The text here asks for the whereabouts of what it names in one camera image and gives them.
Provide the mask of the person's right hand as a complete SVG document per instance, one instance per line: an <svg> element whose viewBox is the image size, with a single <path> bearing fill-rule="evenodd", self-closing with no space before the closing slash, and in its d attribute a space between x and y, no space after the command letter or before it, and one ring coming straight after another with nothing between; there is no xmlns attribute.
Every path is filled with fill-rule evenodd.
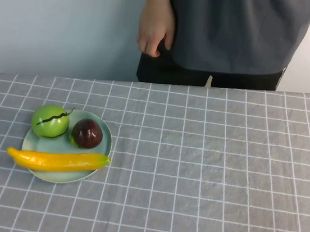
<svg viewBox="0 0 310 232"><path fill-rule="evenodd" d="M138 46L141 53L151 57L160 56L158 46L164 42L170 50L175 36L174 12L170 4L146 3L143 7L138 30Z"/></svg>

